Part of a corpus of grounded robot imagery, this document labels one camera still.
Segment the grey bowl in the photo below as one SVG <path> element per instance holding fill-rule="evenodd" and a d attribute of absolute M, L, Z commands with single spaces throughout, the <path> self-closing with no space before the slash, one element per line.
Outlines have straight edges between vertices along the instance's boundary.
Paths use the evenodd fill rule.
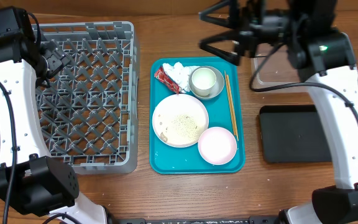
<path fill-rule="evenodd" d="M 217 68 L 210 67 L 210 66 L 203 66 L 203 67 L 210 68 L 216 74 L 216 83 L 213 86 L 211 93 L 208 96 L 204 96 L 204 97 L 196 94 L 195 88 L 191 81 L 191 75 L 193 73 L 190 75 L 190 79 L 189 79 L 190 90 L 196 97 L 198 97 L 202 100 L 211 100 L 211 99 L 217 97 L 222 92 L 222 90 L 224 88 L 225 81 L 224 81 L 224 77 L 223 77 L 222 73 Z"/>

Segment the white cup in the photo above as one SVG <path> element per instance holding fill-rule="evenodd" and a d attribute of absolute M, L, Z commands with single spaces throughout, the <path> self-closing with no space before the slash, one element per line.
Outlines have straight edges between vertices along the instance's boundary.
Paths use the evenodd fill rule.
<path fill-rule="evenodd" d="M 206 67 L 197 68 L 191 75 L 195 92 L 199 96 L 208 96 L 216 83 L 216 74 Z"/>

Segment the white tissue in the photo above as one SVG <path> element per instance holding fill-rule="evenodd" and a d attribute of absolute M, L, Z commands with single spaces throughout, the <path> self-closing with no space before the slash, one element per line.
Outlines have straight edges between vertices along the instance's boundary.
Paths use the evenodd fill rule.
<path fill-rule="evenodd" d="M 200 66 L 183 66 L 180 62 L 174 65 L 163 63 L 163 71 L 180 87 L 181 93 L 190 91 L 190 75 Z"/>

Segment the red snack wrapper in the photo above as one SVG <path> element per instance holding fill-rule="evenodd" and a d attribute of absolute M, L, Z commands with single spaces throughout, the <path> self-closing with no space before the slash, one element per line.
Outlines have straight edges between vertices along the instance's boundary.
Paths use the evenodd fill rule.
<path fill-rule="evenodd" d="M 181 93 L 180 86 L 165 73 L 162 66 L 160 66 L 159 69 L 154 73 L 154 77 L 172 92 L 176 94 Z"/>

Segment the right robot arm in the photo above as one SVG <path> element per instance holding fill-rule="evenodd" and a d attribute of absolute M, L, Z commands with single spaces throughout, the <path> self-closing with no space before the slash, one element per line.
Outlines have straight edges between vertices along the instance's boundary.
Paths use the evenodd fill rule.
<path fill-rule="evenodd" d="M 288 59 L 313 100 L 328 141 L 335 184 L 317 189 L 310 202 L 282 210 L 276 223 L 358 221 L 358 70 L 351 41 L 333 26 L 335 0 L 291 0 L 287 10 L 267 10 L 263 0 L 223 0 L 201 11 L 202 21 L 226 31 L 199 47 L 234 65 L 254 58 L 260 44 Z"/>

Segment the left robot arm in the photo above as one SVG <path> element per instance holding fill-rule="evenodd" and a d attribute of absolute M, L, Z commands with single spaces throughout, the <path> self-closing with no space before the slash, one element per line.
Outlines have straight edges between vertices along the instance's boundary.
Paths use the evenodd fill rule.
<path fill-rule="evenodd" d="M 72 166 L 46 147 L 35 99 L 38 86 L 72 59 L 54 43 L 43 44 L 35 16 L 24 9 L 0 9 L 0 199 L 47 221 L 114 223 L 114 216 L 79 190 Z"/>

